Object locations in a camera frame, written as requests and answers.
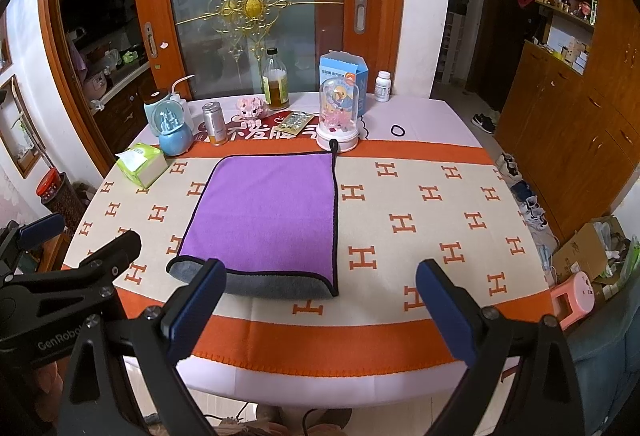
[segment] glass bottle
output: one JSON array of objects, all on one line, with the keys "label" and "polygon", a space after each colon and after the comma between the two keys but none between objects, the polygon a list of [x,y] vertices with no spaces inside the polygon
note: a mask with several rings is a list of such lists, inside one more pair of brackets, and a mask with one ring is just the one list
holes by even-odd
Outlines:
[{"label": "glass bottle", "polygon": [[262,71],[262,90],[269,109],[284,109],[289,106],[287,68],[278,57],[277,48],[267,49],[267,61]]}]

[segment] orange border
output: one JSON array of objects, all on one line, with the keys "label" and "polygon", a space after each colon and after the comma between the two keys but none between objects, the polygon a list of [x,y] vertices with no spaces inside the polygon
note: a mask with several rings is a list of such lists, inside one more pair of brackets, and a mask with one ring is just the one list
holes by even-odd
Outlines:
[{"label": "orange border", "polygon": [[[162,305],[121,288],[118,295],[129,318]],[[548,290],[495,306],[505,317],[533,322],[554,313]],[[293,326],[212,315],[193,354],[236,368],[299,376],[373,376],[454,361],[433,320]]]},{"label": "orange border", "polygon": [[[222,158],[230,155],[280,155],[320,151],[312,139],[233,140],[223,145],[194,142],[189,151],[177,158]],[[410,142],[407,140],[363,140],[353,151],[339,156],[358,158],[399,158],[407,160],[444,161],[493,165],[482,147],[450,143]]]}]

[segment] pink stool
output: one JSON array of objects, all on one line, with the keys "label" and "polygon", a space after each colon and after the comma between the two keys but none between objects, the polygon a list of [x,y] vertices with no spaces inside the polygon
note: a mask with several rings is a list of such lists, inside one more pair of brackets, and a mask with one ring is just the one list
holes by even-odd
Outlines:
[{"label": "pink stool", "polygon": [[587,315],[596,302],[589,277],[584,272],[575,273],[564,283],[551,289],[551,299],[558,299],[561,295],[566,295],[571,308],[571,313],[560,321],[560,327],[563,330]]}]

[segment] pink pig figurine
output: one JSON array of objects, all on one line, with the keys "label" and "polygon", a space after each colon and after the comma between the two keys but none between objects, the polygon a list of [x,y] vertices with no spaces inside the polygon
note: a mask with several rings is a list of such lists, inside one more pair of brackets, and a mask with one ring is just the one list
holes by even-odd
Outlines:
[{"label": "pink pig figurine", "polygon": [[267,102],[260,97],[242,97],[236,102],[242,127],[253,129],[262,126],[260,119],[265,118],[269,112]]}]

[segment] purple towel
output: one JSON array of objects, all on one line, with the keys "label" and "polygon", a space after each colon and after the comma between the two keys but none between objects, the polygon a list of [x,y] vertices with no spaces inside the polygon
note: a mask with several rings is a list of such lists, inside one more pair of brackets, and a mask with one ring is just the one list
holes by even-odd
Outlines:
[{"label": "purple towel", "polygon": [[334,153],[223,158],[174,264],[217,258],[228,273],[226,292],[236,295],[337,296],[334,165]]}]

